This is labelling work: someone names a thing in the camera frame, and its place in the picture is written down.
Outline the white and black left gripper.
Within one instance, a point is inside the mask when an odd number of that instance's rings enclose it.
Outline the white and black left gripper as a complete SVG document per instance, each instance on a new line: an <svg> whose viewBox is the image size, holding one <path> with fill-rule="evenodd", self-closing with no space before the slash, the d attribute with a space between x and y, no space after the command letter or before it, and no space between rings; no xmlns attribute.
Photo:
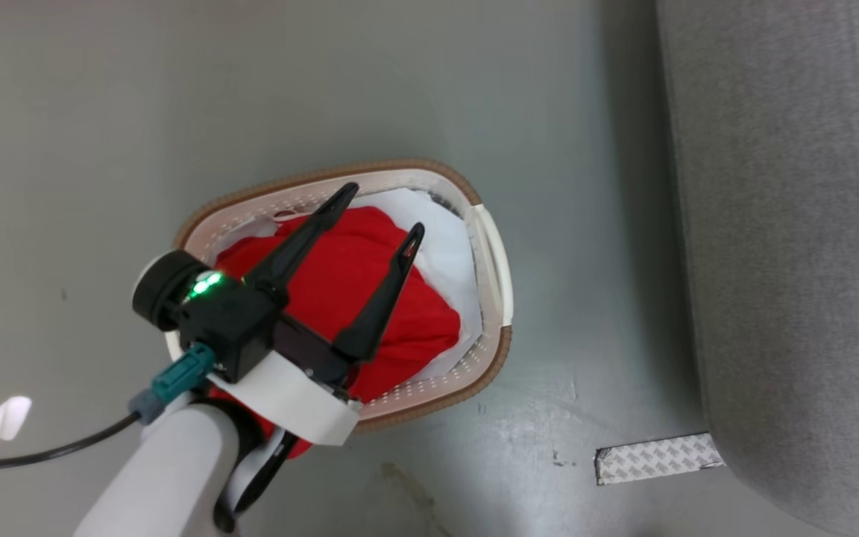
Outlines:
<svg viewBox="0 0 859 537"><path fill-rule="evenodd" d="M359 191L346 183L243 278L248 288L289 302L289 284L316 242L343 216ZM276 323L273 349L238 382L209 380L260 418L314 445L340 446L360 421L360 405L342 400L350 365L371 362L415 264L425 225L409 229L388 262L385 277L333 343L295 318Z"/></svg>

